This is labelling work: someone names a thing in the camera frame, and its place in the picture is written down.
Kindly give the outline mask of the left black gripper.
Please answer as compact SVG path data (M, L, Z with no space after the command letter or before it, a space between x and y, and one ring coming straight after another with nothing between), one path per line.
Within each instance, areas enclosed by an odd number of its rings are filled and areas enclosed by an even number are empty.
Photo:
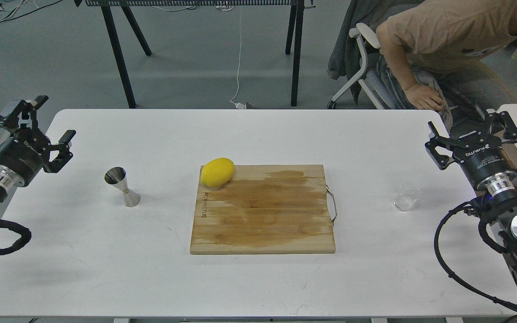
M26 187L43 168L46 173L58 173L73 158L70 141L76 130L67 130L59 143L51 141L39 130L37 111L49 96L34 100L13 100L0 113L0 128L12 134L0 145L0 186ZM53 160L52 152L57 151Z

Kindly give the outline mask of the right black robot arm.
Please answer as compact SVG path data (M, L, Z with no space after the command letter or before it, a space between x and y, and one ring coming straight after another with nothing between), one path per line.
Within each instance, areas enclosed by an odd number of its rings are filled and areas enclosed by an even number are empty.
M464 288L517 312L517 304L481 292L461 279L445 262L439 247L443 225L460 211L478 218L478 233L491 249L504 256L517 286L517 188L513 180L517 169L505 152L504 144L517 143L517 127L508 112L488 110L482 130L475 130L458 139L439 135L429 122L431 134L425 149L440 170L457 163L476 192L471 201L448 211L434 234L434 253L449 278Z

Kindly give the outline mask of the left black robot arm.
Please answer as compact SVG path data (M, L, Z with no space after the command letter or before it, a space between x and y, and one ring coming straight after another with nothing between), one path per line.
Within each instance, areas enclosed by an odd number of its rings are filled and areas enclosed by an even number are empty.
M0 145L0 203L13 187L28 186L39 171L58 173L72 159L70 141L76 131L67 130L52 144L38 127L37 111L47 100L45 95L13 100L0 113L0 128L9 133ZM18 251L31 240L31 231L18 223L0 219L0 228L20 235L10 247L0 248L0 256Z

